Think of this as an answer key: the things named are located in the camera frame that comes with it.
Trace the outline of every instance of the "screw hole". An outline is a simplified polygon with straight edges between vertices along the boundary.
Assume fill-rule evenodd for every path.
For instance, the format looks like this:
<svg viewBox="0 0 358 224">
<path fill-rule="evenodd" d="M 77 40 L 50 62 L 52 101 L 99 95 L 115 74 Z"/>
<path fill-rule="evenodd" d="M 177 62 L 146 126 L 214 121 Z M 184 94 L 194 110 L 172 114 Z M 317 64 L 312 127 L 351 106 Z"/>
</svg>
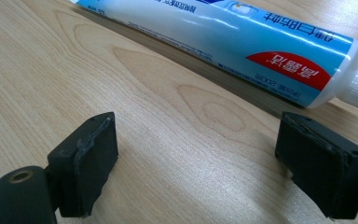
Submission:
<svg viewBox="0 0 358 224">
<path fill-rule="evenodd" d="M 358 156 L 358 151 L 353 151 L 352 154 Z"/>
<path fill-rule="evenodd" d="M 34 173 L 32 171 L 29 170 L 25 170 L 25 171 L 19 171 L 16 174 L 12 175 L 10 177 L 10 179 L 8 180 L 8 182 L 12 183 L 12 184 L 19 184 L 29 178 L 31 178 L 31 176 Z"/>
</svg>

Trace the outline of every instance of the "light wood surface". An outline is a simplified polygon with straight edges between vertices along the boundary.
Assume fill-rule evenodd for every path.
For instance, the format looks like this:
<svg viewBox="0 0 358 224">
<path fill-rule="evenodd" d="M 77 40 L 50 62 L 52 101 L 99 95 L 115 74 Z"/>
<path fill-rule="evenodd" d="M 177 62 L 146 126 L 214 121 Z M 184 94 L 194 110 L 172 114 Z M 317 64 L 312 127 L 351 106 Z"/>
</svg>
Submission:
<svg viewBox="0 0 358 224">
<path fill-rule="evenodd" d="M 358 1 L 248 2 L 358 39 Z M 60 223 L 333 223 L 274 157 L 279 117 L 358 143 L 338 100 L 299 108 L 69 1 L 0 0 L 0 177 L 106 111 L 117 164 L 92 216 Z"/>
</svg>

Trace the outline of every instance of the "toothpaste tube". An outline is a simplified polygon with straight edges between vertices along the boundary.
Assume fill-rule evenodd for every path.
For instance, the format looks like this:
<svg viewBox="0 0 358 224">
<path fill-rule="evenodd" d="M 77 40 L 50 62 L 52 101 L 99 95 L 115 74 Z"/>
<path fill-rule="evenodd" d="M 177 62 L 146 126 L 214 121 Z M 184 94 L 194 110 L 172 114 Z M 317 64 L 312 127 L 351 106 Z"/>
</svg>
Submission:
<svg viewBox="0 0 358 224">
<path fill-rule="evenodd" d="M 227 0 L 72 0 L 299 105 L 358 107 L 358 41 Z"/>
</svg>

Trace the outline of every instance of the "red label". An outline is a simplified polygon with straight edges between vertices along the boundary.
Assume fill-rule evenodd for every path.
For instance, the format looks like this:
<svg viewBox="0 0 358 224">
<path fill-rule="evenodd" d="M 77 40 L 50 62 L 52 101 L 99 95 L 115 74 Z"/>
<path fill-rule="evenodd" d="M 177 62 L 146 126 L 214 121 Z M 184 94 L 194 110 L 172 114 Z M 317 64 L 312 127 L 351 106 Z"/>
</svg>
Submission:
<svg viewBox="0 0 358 224">
<path fill-rule="evenodd" d="M 262 52 L 251 55 L 247 59 L 311 86 L 318 91 L 321 91 L 331 78 L 318 64 L 293 53 Z"/>
</svg>

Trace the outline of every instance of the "wooden table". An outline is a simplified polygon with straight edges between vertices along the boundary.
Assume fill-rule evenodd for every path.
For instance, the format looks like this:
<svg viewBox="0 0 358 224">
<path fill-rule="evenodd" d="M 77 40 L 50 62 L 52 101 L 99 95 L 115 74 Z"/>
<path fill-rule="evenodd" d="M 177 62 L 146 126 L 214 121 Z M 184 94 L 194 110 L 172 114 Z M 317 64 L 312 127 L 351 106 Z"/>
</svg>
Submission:
<svg viewBox="0 0 358 224">
<path fill-rule="evenodd" d="M 358 38 L 358 1 L 248 2 Z M 0 0 L 0 177 L 106 111 L 117 164 L 92 216 L 60 223 L 333 223 L 274 157 L 279 117 L 358 143 L 339 100 L 299 108 L 69 1 Z"/>
</svg>

